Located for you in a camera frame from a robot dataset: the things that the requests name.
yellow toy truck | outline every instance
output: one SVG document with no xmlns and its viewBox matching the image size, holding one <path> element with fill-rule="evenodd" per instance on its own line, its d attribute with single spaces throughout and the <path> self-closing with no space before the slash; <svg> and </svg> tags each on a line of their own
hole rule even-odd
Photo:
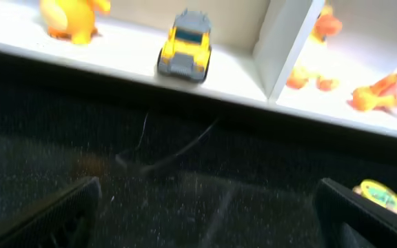
<svg viewBox="0 0 397 248">
<path fill-rule="evenodd" d="M 157 70 L 203 82 L 212 50 L 210 32 L 211 22 L 206 14 L 185 10 L 177 15 L 157 59 Z"/>
</svg>

white wall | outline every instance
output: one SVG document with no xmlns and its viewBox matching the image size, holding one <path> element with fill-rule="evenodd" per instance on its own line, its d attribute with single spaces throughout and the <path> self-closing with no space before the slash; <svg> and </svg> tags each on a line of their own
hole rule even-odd
<svg viewBox="0 0 397 248">
<path fill-rule="evenodd" d="M 186 7 L 207 12 L 212 43 L 252 50 L 269 2 L 280 0 L 111 0 L 111 15 L 168 31 Z"/>
<path fill-rule="evenodd" d="M 386 74 L 397 67 L 397 0 L 332 0 L 343 30 L 329 49 Z"/>
</svg>

black countertop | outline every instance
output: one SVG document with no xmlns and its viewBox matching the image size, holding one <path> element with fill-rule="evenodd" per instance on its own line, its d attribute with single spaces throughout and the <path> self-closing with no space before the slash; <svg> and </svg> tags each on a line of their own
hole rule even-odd
<svg viewBox="0 0 397 248">
<path fill-rule="evenodd" d="M 0 220 L 78 178 L 98 176 L 103 198 L 91 247 L 319 247 L 311 205 L 318 180 L 353 187 L 373 178 L 397 192 L 395 164 L 219 123 L 165 165 L 165 176 L 133 173 L 207 125 L 0 83 Z"/>
</svg>

orange toy figure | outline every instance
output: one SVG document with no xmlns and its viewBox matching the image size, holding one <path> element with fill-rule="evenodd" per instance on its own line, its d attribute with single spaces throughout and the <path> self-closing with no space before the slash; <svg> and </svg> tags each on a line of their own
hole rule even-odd
<svg viewBox="0 0 397 248">
<path fill-rule="evenodd" d="M 301 89 L 311 79 L 316 79 L 318 89 L 330 91 L 338 86 L 338 81 L 320 75 L 316 70 L 308 70 L 305 65 L 313 63 L 319 53 L 319 49 L 325 50 L 326 37 L 338 34 L 343 28 L 342 23 L 333 16 L 333 9 L 326 4 L 315 23 L 303 50 L 311 50 L 310 53 L 301 52 L 286 85 L 293 89 Z"/>
<path fill-rule="evenodd" d="M 74 44 L 89 44 L 93 34 L 94 11 L 110 13 L 108 0 L 41 0 L 41 15 L 51 37 L 71 38 Z"/>
<path fill-rule="evenodd" d="M 371 86 L 359 87 L 353 92 L 352 105 L 359 111 L 370 111 L 377 107 L 396 107 L 397 73 L 390 74 Z"/>
</svg>

toy duck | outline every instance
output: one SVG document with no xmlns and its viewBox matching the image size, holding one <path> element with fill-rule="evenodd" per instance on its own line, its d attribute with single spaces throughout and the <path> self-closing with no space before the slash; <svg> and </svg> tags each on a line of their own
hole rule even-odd
<svg viewBox="0 0 397 248">
<path fill-rule="evenodd" d="M 41 0 L 41 15 L 48 34 L 56 39 L 71 38 L 74 44 L 89 44 L 93 34 L 94 11 L 109 14 L 108 0 Z"/>
<path fill-rule="evenodd" d="M 357 88 L 352 96 L 352 106 L 358 111 L 383 108 L 397 117 L 397 68 L 374 85 Z"/>
<path fill-rule="evenodd" d="M 322 9 L 309 38 L 306 40 L 303 51 L 297 59 L 290 77 L 287 79 L 287 86 L 293 89 L 301 89 L 311 79 L 316 79 L 318 89 L 322 91 L 333 90 L 338 86 L 338 80 L 330 79 L 322 75 L 317 69 L 309 68 L 319 56 L 320 50 L 326 50 L 326 37 L 338 34 L 343 24 L 333 16 L 332 7 L 326 3 Z"/>
</svg>

